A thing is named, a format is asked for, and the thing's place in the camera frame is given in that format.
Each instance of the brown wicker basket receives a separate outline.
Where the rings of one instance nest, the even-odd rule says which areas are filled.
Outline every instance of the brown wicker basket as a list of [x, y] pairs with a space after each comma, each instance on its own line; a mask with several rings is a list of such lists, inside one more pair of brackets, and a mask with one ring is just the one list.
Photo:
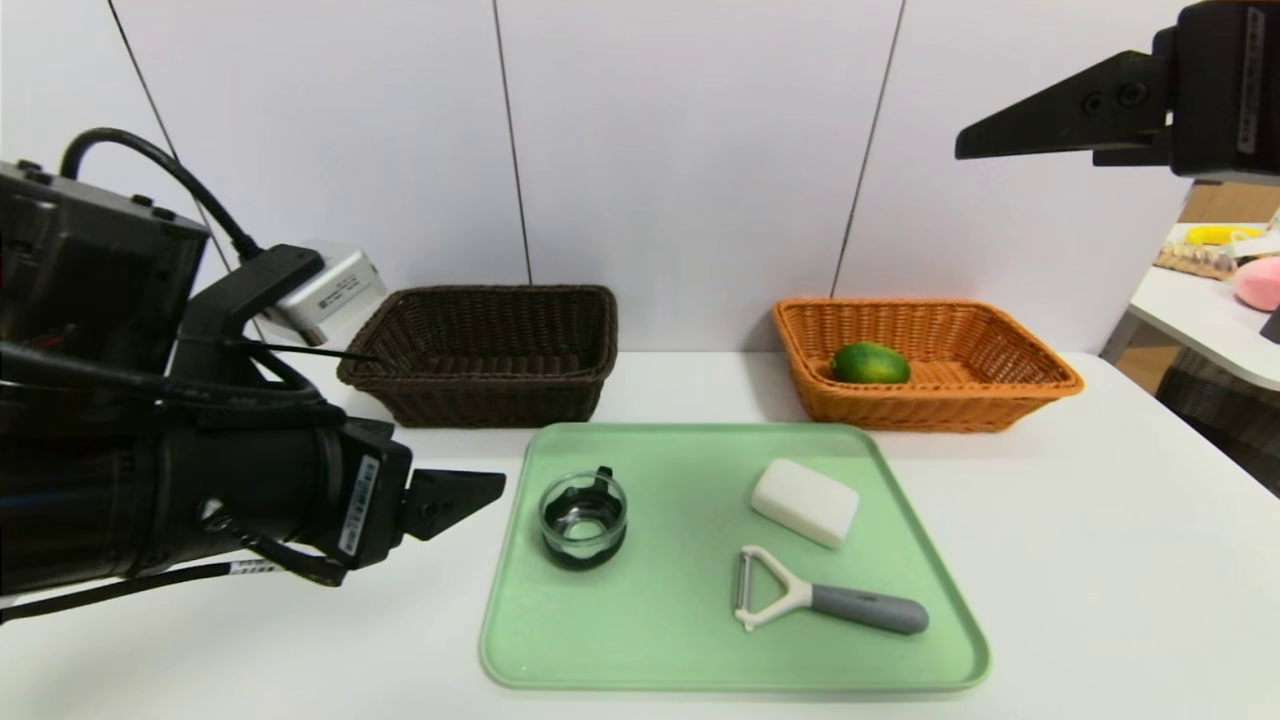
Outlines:
[[392, 293], [338, 379], [407, 428], [540, 428], [581, 421], [618, 354], [617, 301], [600, 286], [426, 287]]
[[[819, 421], [882, 430], [1002, 430], [1084, 380], [1004, 311], [963, 300], [786, 300], [773, 309], [800, 401]], [[854, 342], [902, 354], [902, 384], [838, 383]]]

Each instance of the white soap bar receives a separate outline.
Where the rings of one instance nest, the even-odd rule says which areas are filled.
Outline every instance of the white soap bar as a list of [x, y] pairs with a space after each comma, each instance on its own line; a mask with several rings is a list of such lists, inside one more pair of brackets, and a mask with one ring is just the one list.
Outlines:
[[780, 457], [755, 483], [751, 507], [817, 543], [840, 547], [858, 512], [858, 492]]

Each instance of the gray handle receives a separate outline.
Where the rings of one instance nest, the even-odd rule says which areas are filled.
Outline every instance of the gray handle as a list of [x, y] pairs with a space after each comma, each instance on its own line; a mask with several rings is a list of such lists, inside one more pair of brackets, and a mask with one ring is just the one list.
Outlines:
[[914, 600], [851, 588], [814, 585], [813, 609], [904, 635], [919, 633], [929, 626], [929, 612]]

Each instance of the lime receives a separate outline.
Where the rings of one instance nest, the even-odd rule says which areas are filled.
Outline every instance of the lime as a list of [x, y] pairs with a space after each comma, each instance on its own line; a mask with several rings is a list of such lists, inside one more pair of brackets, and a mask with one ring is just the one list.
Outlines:
[[836, 351], [831, 374], [842, 383], [905, 383], [911, 379], [911, 366], [891, 347], [855, 342]]

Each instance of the glass cup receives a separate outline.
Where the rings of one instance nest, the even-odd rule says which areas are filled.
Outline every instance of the glass cup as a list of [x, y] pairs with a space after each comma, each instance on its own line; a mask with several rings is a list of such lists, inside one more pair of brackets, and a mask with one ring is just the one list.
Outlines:
[[538, 512], [552, 561], [570, 570], [604, 564], [626, 539], [627, 496], [609, 468], [558, 478], [543, 492]]

